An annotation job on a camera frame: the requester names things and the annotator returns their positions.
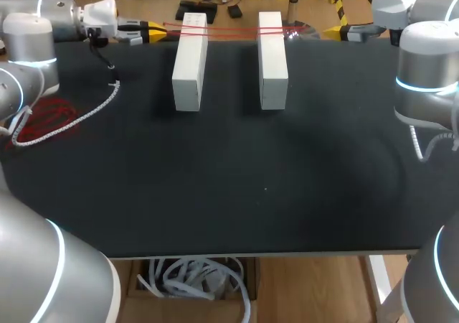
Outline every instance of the black object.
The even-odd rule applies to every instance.
[[[213,24],[217,15],[217,4],[213,2],[180,1],[179,9],[175,14],[175,20],[184,20],[185,13],[205,13],[207,24]]]
[[[395,47],[400,46],[400,37],[402,36],[403,30],[389,30],[390,44]]]
[[[284,111],[260,110],[256,42],[208,47],[198,113],[174,108],[176,43],[101,49],[120,92],[73,133],[1,148],[13,194],[110,257],[411,250],[457,212],[459,156],[418,162],[386,39],[286,43]],[[56,51],[61,97],[107,98],[87,44]]]
[[[228,6],[228,13],[231,18],[240,18],[242,17],[242,11],[238,5]]]

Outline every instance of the cable bundle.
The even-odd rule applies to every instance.
[[[43,98],[34,106],[34,113],[18,135],[18,142],[38,139],[56,129],[62,128],[77,119],[77,111],[65,99]],[[10,141],[6,148],[11,148]]]
[[[149,283],[140,274],[137,275],[137,279],[158,298],[201,298],[215,300],[226,287],[229,277],[232,277],[237,282],[233,291],[240,289],[244,301],[245,313],[242,323],[248,323],[250,319],[250,300],[243,281],[244,268],[237,258],[231,259],[240,267],[240,274],[208,258],[181,258],[164,271],[162,276],[164,290],[160,291],[157,283],[160,280],[165,259],[153,258],[150,260],[148,267]],[[208,291],[204,291],[203,283],[209,276],[213,276],[214,280],[217,279],[219,286],[212,286]]]

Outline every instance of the red cable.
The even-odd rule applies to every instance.
[[[171,27],[188,27],[190,29],[208,29],[208,30],[226,30],[226,31],[253,31],[253,30],[261,30],[261,29],[293,29],[293,30],[302,30],[305,29],[307,26],[303,25],[300,27],[195,27],[193,25],[182,25],[182,24],[174,24],[174,23],[166,23],[164,22],[163,25],[169,25]]]
[[[33,108],[33,114],[29,117],[24,128],[19,133],[17,141],[27,142],[38,139],[56,129],[59,129],[77,119],[77,111],[65,99],[62,98],[42,98]],[[78,125],[67,130],[75,131]],[[13,147],[11,140],[5,149]]]
[[[261,34],[283,34],[280,32],[262,32],[259,34],[193,34],[191,32],[168,31],[167,34],[172,36],[208,36],[208,37],[223,37],[223,38],[253,38]]]

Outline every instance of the white cable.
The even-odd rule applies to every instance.
[[[52,136],[55,136],[55,135],[57,135],[59,133],[62,133],[63,131],[66,131],[67,129],[72,128],[73,126],[76,126],[77,124],[79,124],[79,122],[84,121],[86,118],[91,117],[92,115],[94,115],[95,113],[97,113],[98,111],[100,111],[104,107],[106,107],[107,104],[109,104],[109,102],[111,102],[112,99],[114,99],[114,97],[116,96],[116,94],[120,90],[120,81],[119,80],[116,80],[115,83],[111,83],[109,85],[113,86],[112,94],[105,100],[105,102],[100,104],[94,110],[92,110],[89,113],[86,113],[85,115],[77,118],[76,120],[74,120],[73,122],[67,124],[66,126],[63,126],[63,127],[59,128],[59,129],[56,129],[55,131],[51,131],[48,134],[45,134],[44,136],[39,137],[38,139],[27,141],[27,142],[19,142],[19,141],[17,141],[19,133],[21,133],[21,130],[24,128],[27,120],[29,119],[30,115],[32,114],[32,110],[30,108],[26,109],[25,115],[24,115],[21,123],[19,124],[17,129],[14,131],[13,136],[11,138],[11,141],[12,141],[13,145],[19,146],[19,147],[25,147],[25,146],[31,146],[31,145],[38,144],[39,142],[42,142],[42,141],[44,141],[46,139],[49,139]]]
[[[420,160],[420,162],[425,163],[427,160],[429,160],[430,155],[432,154],[432,151],[440,140],[443,139],[452,139],[454,140],[454,134],[453,133],[441,133],[438,134],[436,137],[434,137],[432,140],[430,140],[429,144],[427,145],[427,149],[425,150],[425,154],[422,155],[421,147],[419,145],[419,141],[417,140],[417,135],[416,135],[416,129],[414,126],[410,126],[410,132],[411,132],[411,139],[413,140],[413,146],[415,147],[416,155],[417,158]]]
[[[156,274],[161,272],[161,269],[164,264],[164,259],[160,259],[158,262],[158,268],[155,269],[155,259],[150,260],[150,267],[148,270],[148,276],[150,283],[139,274],[137,279],[155,296],[164,298],[176,298],[176,297],[186,297],[186,298],[204,298],[208,300],[213,300],[215,295],[213,292],[204,292],[200,289],[197,289],[193,285],[200,284],[206,275],[209,275],[212,272],[219,272],[222,274],[222,277],[231,276],[236,282],[236,289],[240,288],[242,293],[242,300],[244,301],[245,313],[242,318],[242,323],[248,323],[250,320],[250,299],[247,292],[247,288],[244,285],[243,276],[244,268],[239,260],[232,258],[236,261],[237,265],[241,269],[241,275],[228,268],[227,266],[222,265],[221,263],[209,260],[208,258],[181,258],[169,266],[163,274],[163,284],[167,293],[162,293],[156,287]],[[172,272],[180,268],[177,273],[176,278],[170,278]]]
[[[459,94],[456,91],[456,94],[453,100],[453,109],[451,109],[451,126],[453,127],[453,134],[454,134],[453,151],[457,151],[459,148],[458,110],[459,110]]]

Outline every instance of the white table leg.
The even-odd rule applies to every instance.
[[[377,323],[395,323],[403,315],[401,283],[402,280],[392,289],[389,296],[384,300],[376,311]]]

